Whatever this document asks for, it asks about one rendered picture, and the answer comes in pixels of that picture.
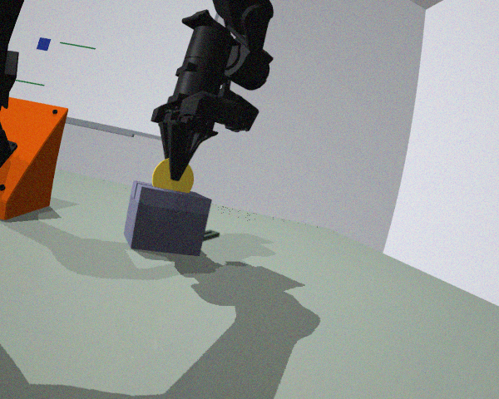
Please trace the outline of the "gold coin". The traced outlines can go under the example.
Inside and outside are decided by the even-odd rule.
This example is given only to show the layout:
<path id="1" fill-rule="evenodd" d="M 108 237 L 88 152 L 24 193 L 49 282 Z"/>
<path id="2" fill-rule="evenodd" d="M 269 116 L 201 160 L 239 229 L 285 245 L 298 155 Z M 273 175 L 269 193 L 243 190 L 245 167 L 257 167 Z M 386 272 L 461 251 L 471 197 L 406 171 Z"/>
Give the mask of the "gold coin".
<path id="1" fill-rule="evenodd" d="M 152 185 L 156 188 L 165 188 L 189 193 L 194 183 L 194 175 L 190 165 L 185 169 L 179 181 L 170 178 L 170 159 L 163 160 L 152 174 Z"/>

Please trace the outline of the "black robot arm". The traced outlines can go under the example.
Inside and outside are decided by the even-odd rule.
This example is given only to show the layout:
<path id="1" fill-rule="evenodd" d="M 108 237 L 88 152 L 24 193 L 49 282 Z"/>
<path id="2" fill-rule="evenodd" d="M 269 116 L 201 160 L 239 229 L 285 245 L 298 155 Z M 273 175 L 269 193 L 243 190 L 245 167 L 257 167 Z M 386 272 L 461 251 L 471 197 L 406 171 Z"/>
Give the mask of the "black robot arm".
<path id="1" fill-rule="evenodd" d="M 212 2 L 226 28 L 207 9 L 183 18 L 182 23 L 194 30 L 185 59 L 204 58 L 225 68 L 229 80 L 222 84 L 218 96 L 238 102 L 245 114 L 240 130 L 231 131 L 250 131 L 259 110 L 230 90 L 230 81 L 247 90 L 259 89 L 267 82 L 273 57 L 263 46 L 273 6 L 270 0 Z M 19 52 L 8 51 L 8 44 L 23 3 L 24 0 L 0 0 L 0 110 L 8 108 L 9 92 L 17 78 Z M 0 121 L 0 168 L 16 149 L 16 142 L 7 139 Z"/>

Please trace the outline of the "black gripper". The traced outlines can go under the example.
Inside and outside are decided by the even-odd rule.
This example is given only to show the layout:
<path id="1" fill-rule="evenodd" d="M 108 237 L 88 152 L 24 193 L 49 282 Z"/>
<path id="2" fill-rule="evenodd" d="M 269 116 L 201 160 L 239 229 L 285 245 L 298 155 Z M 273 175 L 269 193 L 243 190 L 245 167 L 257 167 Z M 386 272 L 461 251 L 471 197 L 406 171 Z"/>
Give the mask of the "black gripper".
<path id="1" fill-rule="evenodd" d="M 153 110 L 151 122 L 160 127 L 170 178 L 179 181 L 200 143 L 218 135 L 213 131 L 215 122 L 240 130 L 245 114 L 238 102 L 218 96 L 229 76 L 217 62 L 187 57 L 175 75 L 173 96 Z"/>

